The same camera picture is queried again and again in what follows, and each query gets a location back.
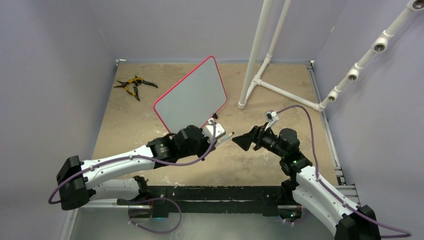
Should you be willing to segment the black whiteboard marker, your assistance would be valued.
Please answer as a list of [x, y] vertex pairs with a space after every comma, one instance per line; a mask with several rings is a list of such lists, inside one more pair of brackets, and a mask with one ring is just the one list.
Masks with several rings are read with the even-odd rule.
[[220, 139], [216, 142], [216, 144], [217, 144], [217, 145], [218, 145], [218, 144], [221, 144], [222, 142], [224, 142], [224, 141], [226, 141], [227, 139], [229, 139], [230, 137], [232, 137], [234, 134], [235, 134], [234, 132], [231, 132], [231, 133], [229, 133], [229, 134], [227, 134], [227, 135], [223, 136], [222, 138], [220, 138]]

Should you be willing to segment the whiteboard with red frame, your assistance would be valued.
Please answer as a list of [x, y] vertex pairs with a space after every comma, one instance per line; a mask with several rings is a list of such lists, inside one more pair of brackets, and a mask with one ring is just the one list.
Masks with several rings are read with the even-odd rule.
[[169, 133], [189, 125], [203, 127], [227, 103], [228, 96], [213, 55], [175, 83], [153, 104]]

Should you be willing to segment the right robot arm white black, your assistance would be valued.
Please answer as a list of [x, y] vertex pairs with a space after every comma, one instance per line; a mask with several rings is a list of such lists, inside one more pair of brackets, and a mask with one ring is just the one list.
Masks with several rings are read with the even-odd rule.
[[325, 180], [300, 151], [297, 132], [291, 128], [274, 134], [271, 128], [254, 126], [232, 141], [244, 151], [265, 148], [280, 157], [279, 164], [289, 179], [282, 182], [280, 200], [305, 207], [332, 233], [336, 240], [382, 239], [375, 212], [359, 206]]

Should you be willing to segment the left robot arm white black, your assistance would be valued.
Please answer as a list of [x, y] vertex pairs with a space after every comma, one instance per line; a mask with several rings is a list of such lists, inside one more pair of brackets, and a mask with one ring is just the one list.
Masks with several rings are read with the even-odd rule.
[[189, 125], [177, 133], [157, 137], [134, 150], [99, 159], [80, 160], [78, 155], [68, 157], [56, 175], [57, 187], [48, 203], [60, 204], [69, 211], [80, 208], [90, 201], [122, 198], [138, 205], [149, 199], [147, 188], [129, 183], [118, 184], [115, 178], [139, 171], [154, 170], [166, 166], [180, 166], [177, 161], [190, 156], [197, 159], [193, 165], [205, 159], [215, 150], [216, 142], [225, 135], [221, 124], [212, 122], [204, 127]]

